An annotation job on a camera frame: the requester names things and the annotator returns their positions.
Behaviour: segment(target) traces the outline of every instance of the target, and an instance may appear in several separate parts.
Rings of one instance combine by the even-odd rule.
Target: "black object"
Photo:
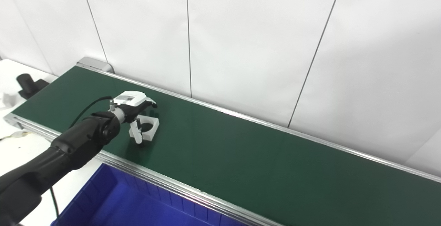
[[[41,89],[49,85],[48,82],[39,79],[36,82],[32,80],[29,74],[22,74],[17,77],[17,81],[19,82],[22,90],[19,91],[20,96],[24,99],[29,99],[38,93]]]
[[[19,223],[38,206],[44,192],[118,135],[118,118],[103,114],[85,118],[55,138],[49,149],[0,177],[0,226]]]

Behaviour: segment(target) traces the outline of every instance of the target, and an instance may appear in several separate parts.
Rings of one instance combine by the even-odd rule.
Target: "white wall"
[[[83,56],[105,61],[86,0],[14,2],[53,74],[63,74]]]
[[[441,127],[441,0],[337,0],[291,128],[404,163]]]
[[[188,0],[196,99],[288,126],[334,0]]]
[[[0,0],[0,57],[52,73],[14,0]]]
[[[89,0],[109,64],[190,96],[186,0]]]
[[[0,56],[56,75],[90,56],[440,175],[441,0],[337,0],[304,83],[333,1],[0,0]]]

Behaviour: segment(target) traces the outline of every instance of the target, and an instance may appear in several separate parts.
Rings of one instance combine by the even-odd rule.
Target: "cable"
[[[55,213],[57,214],[57,221],[58,223],[60,223],[60,212],[58,211],[58,204],[57,200],[55,199],[54,189],[51,187],[49,190],[51,191],[52,201],[54,202]]]
[[[76,123],[77,123],[77,121],[78,121],[78,119],[90,108],[90,107],[92,107],[94,104],[96,104],[97,102],[99,102],[99,101],[102,101],[102,100],[106,100],[106,99],[113,99],[113,97],[112,96],[105,96],[105,97],[101,97],[101,98],[99,98],[99,99],[97,99],[97,100],[95,100],[95,101],[93,101],[92,103],[90,103],[90,105],[88,105],[86,108],[84,108],[84,110],[82,110],[80,113],[79,113],[79,115],[75,118],[75,120],[72,122],[72,124],[69,126],[69,128],[71,128],[72,126],[74,126]],[[54,207],[55,207],[55,212],[57,213],[57,225],[61,225],[61,222],[60,222],[60,212],[58,211],[58,204],[57,204],[57,200],[55,199],[55,193],[54,193],[54,189],[51,187],[50,189],[49,189],[50,191],[51,191],[51,195],[52,195],[52,201],[54,202]]]
[[[94,104],[96,104],[96,102],[99,102],[101,100],[106,100],[106,99],[113,99],[112,96],[105,96],[105,97],[101,97],[95,101],[93,101],[90,105],[88,105],[76,118],[75,120],[72,122],[72,124],[69,126],[69,128],[71,128],[72,126],[74,126],[78,119],[85,113],[85,111],[87,111],[90,107],[92,107]]]

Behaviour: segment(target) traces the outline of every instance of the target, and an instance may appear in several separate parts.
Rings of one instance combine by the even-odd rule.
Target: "blue plastic container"
[[[102,164],[52,226],[245,226]]]

